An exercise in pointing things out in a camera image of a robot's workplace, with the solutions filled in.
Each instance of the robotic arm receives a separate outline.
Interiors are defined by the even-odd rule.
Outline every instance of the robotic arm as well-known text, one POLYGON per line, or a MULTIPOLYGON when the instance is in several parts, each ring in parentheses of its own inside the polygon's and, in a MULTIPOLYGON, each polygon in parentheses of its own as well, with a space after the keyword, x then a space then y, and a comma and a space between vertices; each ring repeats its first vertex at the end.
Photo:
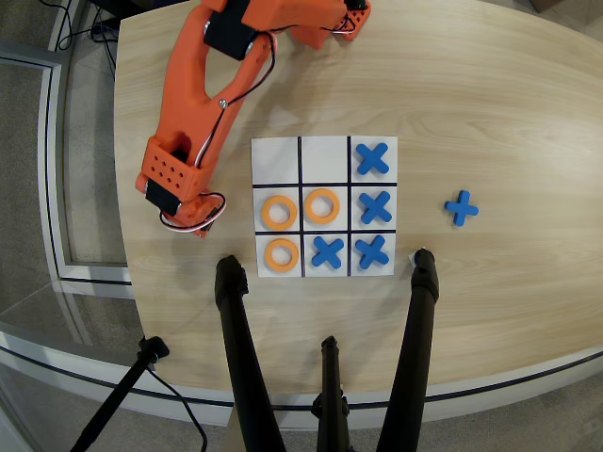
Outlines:
POLYGON ((291 28, 318 50, 332 33, 353 40, 369 14, 366 0, 204 0, 192 10, 171 54, 159 126, 136 180, 166 227, 205 237, 224 211, 226 199, 209 181, 245 98, 274 68, 274 35, 291 28), (210 48, 241 61, 233 82, 213 98, 204 88, 210 48))

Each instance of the tic-tac-toe board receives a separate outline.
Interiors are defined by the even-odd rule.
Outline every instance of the tic-tac-toe board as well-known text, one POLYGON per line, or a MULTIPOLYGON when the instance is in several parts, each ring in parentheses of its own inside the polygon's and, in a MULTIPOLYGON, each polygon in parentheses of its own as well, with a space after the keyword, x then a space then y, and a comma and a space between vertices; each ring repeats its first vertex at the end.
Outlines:
POLYGON ((252 140, 258 276, 394 274, 397 137, 252 140))

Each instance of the orange ring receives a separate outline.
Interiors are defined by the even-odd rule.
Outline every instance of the orange ring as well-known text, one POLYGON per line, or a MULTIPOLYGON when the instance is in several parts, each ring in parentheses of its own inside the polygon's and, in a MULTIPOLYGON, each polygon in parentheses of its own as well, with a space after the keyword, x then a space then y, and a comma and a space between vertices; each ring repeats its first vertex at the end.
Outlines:
POLYGON ((341 205, 339 204, 339 198, 335 195, 331 190, 327 190, 326 188, 319 188, 318 190, 314 190, 310 195, 305 199, 305 215, 308 216, 312 221, 318 224, 329 224, 333 222, 339 215, 339 209, 341 205), (326 217, 319 217, 312 210, 312 203, 316 198, 323 197, 328 198, 333 203, 333 210, 326 217))
POLYGON ((266 247, 266 264, 279 273, 287 273, 287 271, 291 271, 293 267, 298 263, 298 259, 300 258, 300 251, 298 247, 295 246, 291 240, 287 240, 286 238, 277 238, 276 240, 272 240, 269 245, 266 247), (277 248, 287 248, 291 251, 291 260, 288 264, 278 264, 274 258, 272 257, 272 252, 277 248))
POLYGON ((287 196, 273 196, 266 202, 264 202, 264 206, 262 207, 262 219, 264 220, 264 224, 268 226, 270 229, 274 231, 285 231, 289 229, 295 219, 298 217, 298 208, 295 206, 292 200, 290 200, 287 196), (274 204, 282 204, 287 209, 289 209, 289 219, 283 223, 277 223, 272 218, 270 218, 270 208, 274 204))

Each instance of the tripod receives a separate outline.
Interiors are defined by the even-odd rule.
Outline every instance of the tripod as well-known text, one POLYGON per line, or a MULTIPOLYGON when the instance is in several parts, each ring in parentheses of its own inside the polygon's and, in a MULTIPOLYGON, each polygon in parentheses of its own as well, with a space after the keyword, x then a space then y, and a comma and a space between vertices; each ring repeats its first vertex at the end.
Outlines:
MULTIPOLYGON (((408 452, 418 446, 439 282, 433 254, 419 250, 415 264, 398 369, 377 452, 408 452)), ((247 452, 285 452, 243 306, 243 296, 249 293, 247 277, 235 256, 218 263, 215 290, 245 448, 247 452)), ((331 336, 322 343, 322 393, 312 406, 318 418, 318 452, 353 452, 349 413, 339 379, 339 349, 331 336)))

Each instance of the floor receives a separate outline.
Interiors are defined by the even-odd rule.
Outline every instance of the floor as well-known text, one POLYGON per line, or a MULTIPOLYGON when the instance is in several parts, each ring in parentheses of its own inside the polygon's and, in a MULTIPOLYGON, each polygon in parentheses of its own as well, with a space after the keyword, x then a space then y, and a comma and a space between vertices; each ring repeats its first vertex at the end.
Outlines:
MULTIPOLYGON (((538 13, 529 0, 484 0, 573 28, 603 41, 603 0, 564 0, 538 13)), ((82 28, 91 24, 89 9, 82 28)), ((45 47, 57 12, 37 0, 0 0, 0 40, 45 47)), ((112 48, 117 55, 117 48, 112 48)), ((62 296, 51 286, 41 238, 36 130, 41 74, 0 65, 0 322, 48 339, 134 354, 142 336, 133 300, 62 296)), ((65 202, 71 257, 76 262, 125 264, 113 155, 113 77, 100 44, 74 41, 65 115, 65 202)), ((424 425, 421 451, 603 451, 603 376, 532 400, 424 425)), ((96 402, 0 367, 0 402, 9 392, 37 450, 66 450, 96 402)), ((96 450, 195 450, 190 423, 119 412, 96 450)), ((211 428, 219 450, 223 429, 211 428)), ((351 433, 359 451, 374 450, 378 430, 351 433)), ((287 433, 287 450, 316 449, 316 433, 287 433)))

